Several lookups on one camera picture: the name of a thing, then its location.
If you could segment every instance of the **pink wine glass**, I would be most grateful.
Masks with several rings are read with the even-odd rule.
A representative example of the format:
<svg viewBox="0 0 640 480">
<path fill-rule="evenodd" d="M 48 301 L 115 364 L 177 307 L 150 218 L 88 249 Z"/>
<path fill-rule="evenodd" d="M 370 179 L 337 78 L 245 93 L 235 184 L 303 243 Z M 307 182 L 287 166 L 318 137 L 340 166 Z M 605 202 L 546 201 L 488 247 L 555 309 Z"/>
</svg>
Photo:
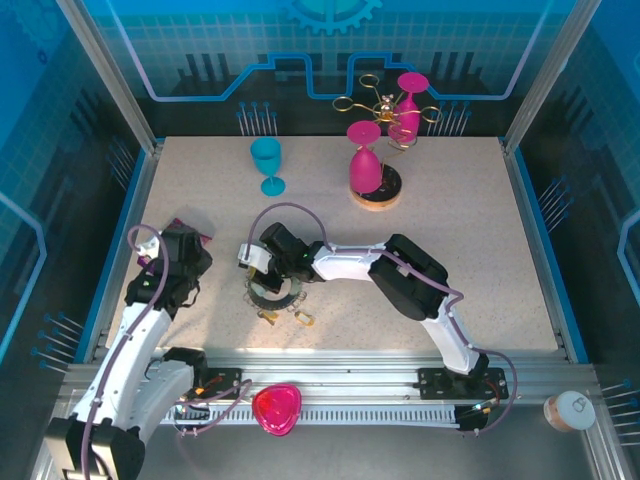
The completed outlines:
<svg viewBox="0 0 640 480">
<path fill-rule="evenodd" d="M 424 75 L 415 72 L 403 73 L 398 77 L 398 85 L 407 92 L 407 98 L 396 105 L 393 110 L 397 124 L 389 126 L 389 136 L 401 145 L 413 142 L 420 127 L 420 112 L 413 101 L 414 93 L 422 93 L 429 88 L 429 80 Z"/>
<path fill-rule="evenodd" d="M 380 127 L 369 120 L 356 122 L 347 130 L 347 138 L 359 145 L 349 165 L 349 184 L 356 193 L 375 192 L 382 185 L 382 165 L 378 156 L 367 147 L 380 135 Z"/>
</svg>

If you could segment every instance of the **glass panel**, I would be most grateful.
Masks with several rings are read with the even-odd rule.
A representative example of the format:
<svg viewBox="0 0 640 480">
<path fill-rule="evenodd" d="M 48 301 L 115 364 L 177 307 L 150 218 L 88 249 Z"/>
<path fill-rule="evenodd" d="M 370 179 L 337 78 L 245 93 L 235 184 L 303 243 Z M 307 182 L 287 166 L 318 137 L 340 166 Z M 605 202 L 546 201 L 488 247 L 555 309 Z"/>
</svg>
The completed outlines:
<svg viewBox="0 0 640 480">
<path fill-rule="evenodd" d="M 87 2 L 158 136 L 344 135 L 365 113 L 331 101 L 371 106 L 358 77 L 374 73 L 397 95 L 407 70 L 431 81 L 418 104 L 448 120 L 422 134 L 501 135 L 573 4 Z"/>
<path fill-rule="evenodd" d="M 605 387 L 640 384 L 638 18 L 634 0 L 602 2 L 521 145 Z"/>
<path fill-rule="evenodd" d="M 19 479 L 75 353 L 139 146 L 55 2 L 0 2 L 0 64 L 0 477 Z"/>
</svg>

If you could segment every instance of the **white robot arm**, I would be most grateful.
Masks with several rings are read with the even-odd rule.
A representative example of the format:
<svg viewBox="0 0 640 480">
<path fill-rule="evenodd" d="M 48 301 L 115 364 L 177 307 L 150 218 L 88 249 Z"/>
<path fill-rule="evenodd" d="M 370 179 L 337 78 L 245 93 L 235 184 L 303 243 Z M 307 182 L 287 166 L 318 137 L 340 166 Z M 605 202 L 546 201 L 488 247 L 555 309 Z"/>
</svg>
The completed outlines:
<svg viewBox="0 0 640 480">
<path fill-rule="evenodd" d="M 339 246 L 314 242 L 307 246 L 280 223 L 275 223 L 260 237 L 262 245 L 247 245 L 238 254 L 240 266 L 253 267 L 252 281 L 267 291 L 277 293 L 283 278 L 302 282 L 325 282 L 353 279 L 375 282 L 394 307 L 403 315 L 420 322 L 442 354 L 446 369 L 460 377 L 477 377 L 488 365 L 481 355 L 465 343 L 456 331 L 447 309 L 451 298 L 433 288 L 406 269 L 382 255 L 392 253 L 437 284 L 446 287 L 447 272 L 426 252 L 403 235 L 393 235 L 386 243 L 367 246 Z"/>
<path fill-rule="evenodd" d="M 190 292 L 199 291 L 198 279 L 212 264 L 195 230 L 170 228 L 162 232 L 162 238 L 169 256 L 168 274 L 157 300 L 154 302 L 162 284 L 161 261 L 148 264 L 128 286 L 127 307 L 113 343 L 122 348 L 109 349 L 69 418 L 52 418 L 49 423 L 45 442 L 61 479 L 85 478 L 83 452 L 92 480 L 135 479 L 142 468 L 146 443 L 164 415 L 181 397 L 203 386 L 206 356 L 203 351 L 186 348 L 170 349 L 158 359 L 153 375 L 143 379 L 158 342 L 178 309 L 187 306 Z M 145 314 L 151 302 L 153 307 Z M 82 447 L 85 428 L 91 432 L 88 451 Z"/>
</svg>

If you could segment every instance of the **blue wine glass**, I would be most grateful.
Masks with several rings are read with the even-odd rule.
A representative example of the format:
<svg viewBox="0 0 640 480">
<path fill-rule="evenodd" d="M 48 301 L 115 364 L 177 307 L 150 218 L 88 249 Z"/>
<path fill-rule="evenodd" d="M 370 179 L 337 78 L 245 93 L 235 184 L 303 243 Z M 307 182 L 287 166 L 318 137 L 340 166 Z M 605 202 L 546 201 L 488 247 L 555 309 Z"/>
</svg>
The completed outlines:
<svg viewBox="0 0 640 480">
<path fill-rule="evenodd" d="M 251 144 L 251 156 L 253 163 L 260 173 L 267 178 L 262 182 L 262 193 L 269 197 L 276 197 L 284 192 L 286 185 L 284 180 L 276 177 L 282 164 L 282 149 L 280 142 L 273 137 L 261 137 Z"/>
</svg>

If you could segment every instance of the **speckled countertop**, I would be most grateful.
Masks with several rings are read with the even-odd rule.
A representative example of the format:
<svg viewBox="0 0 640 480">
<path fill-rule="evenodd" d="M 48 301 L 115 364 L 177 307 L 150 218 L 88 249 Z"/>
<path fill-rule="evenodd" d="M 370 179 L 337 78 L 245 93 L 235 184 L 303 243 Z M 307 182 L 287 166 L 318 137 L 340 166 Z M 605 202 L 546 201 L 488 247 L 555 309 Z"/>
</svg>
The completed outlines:
<svg viewBox="0 0 640 480">
<path fill-rule="evenodd" d="M 260 192 L 244 137 L 167 138 L 143 221 L 158 228 L 172 218 L 213 236 L 214 265 L 202 277 L 196 305 L 179 311 L 161 346 L 433 351 L 417 323 L 400 315 L 370 282 L 336 280 L 305 287 L 302 308 L 313 327 L 282 313 L 275 326 L 243 301 L 245 270 L 237 267 L 251 222 L 278 201 L 314 210 L 332 242 L 367 245 L 402 233 L 449 271 L 464 292 L 458 312 L 478 345 L 508 350 L 557 348 L 496 138 L 420 138 L 390 163 L 404 182 L 398 204 L 384 213 L 363 210 L 348 191 L 354 146 L 345 137 L 280 137 L 287 189 L 277 199 Z M 382 156 L 388 147 L 378 142 Z M 320 239 L 304 213 L 281 208 L 256 235 L 282 222 L 294 235 Z M 139 267 L 132 261 L 126 284 Z M 121 300 L 112 332 L 119 323 Z"/>
</svg>

